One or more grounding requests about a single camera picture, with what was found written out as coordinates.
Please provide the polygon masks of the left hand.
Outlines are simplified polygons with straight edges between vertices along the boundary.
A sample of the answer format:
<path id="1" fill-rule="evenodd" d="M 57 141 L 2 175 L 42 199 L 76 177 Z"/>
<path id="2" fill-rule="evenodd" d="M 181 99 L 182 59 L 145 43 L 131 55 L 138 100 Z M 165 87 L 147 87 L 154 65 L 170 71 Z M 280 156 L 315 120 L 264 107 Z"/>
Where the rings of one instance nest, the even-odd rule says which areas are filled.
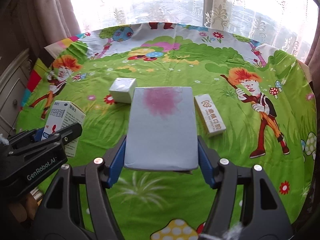
<path id="1" fill-rule="evenodd" d="M 28 218 L 34 220 L 38 207 L 39 205 L 31 193 L 25 195 L 20 202 L 9 205 L 11 213 L 19 223 Z"/>

